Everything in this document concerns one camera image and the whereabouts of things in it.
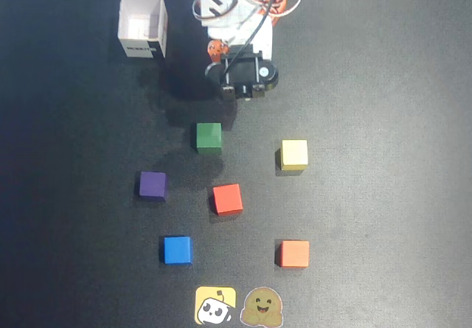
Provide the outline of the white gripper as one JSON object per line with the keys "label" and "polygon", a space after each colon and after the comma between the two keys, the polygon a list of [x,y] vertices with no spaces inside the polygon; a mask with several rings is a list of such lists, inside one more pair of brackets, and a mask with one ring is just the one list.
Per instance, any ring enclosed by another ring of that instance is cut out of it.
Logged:
{"label": "white gripper", "polygon": [[207,53],[213,63],[220,63],[234,46],[251,40],[254,53],[272,59],[273,24],[266,13],[269,0],[198,0],[198,20],[207,28]]}

